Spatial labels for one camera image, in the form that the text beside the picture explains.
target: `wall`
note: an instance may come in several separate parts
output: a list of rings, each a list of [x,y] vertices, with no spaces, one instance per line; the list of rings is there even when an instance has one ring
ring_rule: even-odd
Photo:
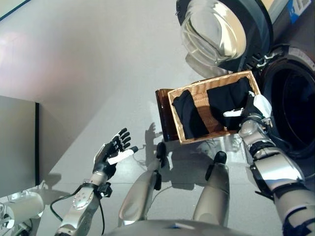
[[[35,186],[35,103],[0,96],[0,197]]]

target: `black cable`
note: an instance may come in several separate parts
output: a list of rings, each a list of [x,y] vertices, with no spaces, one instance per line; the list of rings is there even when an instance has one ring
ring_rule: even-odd
[[[70,198],[70,197],[76,195],[76,194],[80,191],[81,188],[82,188],[82,185],[80,185],[73,193],[71,193],[71,194],[69,194],[69,195],[67,195],[67,196],[65,196],[65,197],[58,198],[58,199],[56,199],[56,200],[54,200],[54,201],[52,201],[52,202],[50,203],[50,210],[51,210],[51,212],[57,217],[57,219],[59,219],[60,221],[63,221],[63,219],[62,219],[62,218],[55,212],[55,210],[53,209],[53,204],[55,204],[56,202],[59,202],[59,201],[61,201],[61,200],[65,200],[65,199],[67,199],[67,198]]]
[[[102,230],[102,234],[104,234],[104,231],[105,231],[105,217],[104,217],[104,212],[103,212],[103,208],[102,208],[102,204],[100,203],[100,198],[97,198],[98,199],[98,205],[99,205],[99,208],[100,208],[100,213],[102,215],[102,221],[103,221],[103,230]]]
[[[293,149],[292,145],[291,145],[288,141],[286,141],[286,140],[284,140],[284,139],[282,139],[282,138],[280,138],[280,137],[274,135],[274,134],[272,133],[272,130],[271,130],[271,127],[270,127],[270,126],[267,126],[267,131],[268,131],[268,134],[270,135],[270,138],[271,138],[273,141],[275,141],[275,139],[276,139],[276,140],[282,142],[282,143],[286,146],[287,151],[291,151],[291,150]]]

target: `washing machine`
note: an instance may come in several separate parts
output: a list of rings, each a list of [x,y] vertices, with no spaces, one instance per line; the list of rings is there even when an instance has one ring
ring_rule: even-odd
[[[314,1],[177,0],[176,9],[187,63],[205,78],[252,70],[273,107],[273,141],[314,166]]]

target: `black cloth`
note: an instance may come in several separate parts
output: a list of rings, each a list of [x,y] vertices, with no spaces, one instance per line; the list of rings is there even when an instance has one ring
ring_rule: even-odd
[[[233,109],[244,108],[248,92],[252,91],[248,78],[237,82],[207,90],[210,110],[213,117],[229,130],[239,128],[241,117],[224,117],[223,113]]]
[[[198,138],[209,134],[188,90],[185,90],[179,97],[174,99],[173,106],[183,125],[186,139]]]

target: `white floor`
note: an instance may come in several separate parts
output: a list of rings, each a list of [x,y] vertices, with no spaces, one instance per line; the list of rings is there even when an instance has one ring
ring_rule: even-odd
[[[150,128],[154,123],[154,133],[161,131],[155,90],[201,79],[185,63],[175,12],[174,0],[34,0],[0,22],[0,95],[41,104],[46,204],[89,178],[99,147],[127,127],[140,150],[117,165],[113,194],[102,200],[106,231],[117,227],[124,197],[162,139]],[[155,198],[149,219],[191,219],[202,191],[208,157],[194,154],[196,145],[174,146],[168,147],[173,169],[164,172],[165,191]],[[229,227],[281,235],[273,203],[248,181],[244,156],[227,150]],[[64,215],[69,202],[56,210]],[[53,235],[58,225],[46,206],[36,235]],[[101,228],[97,211],[89,235]]]

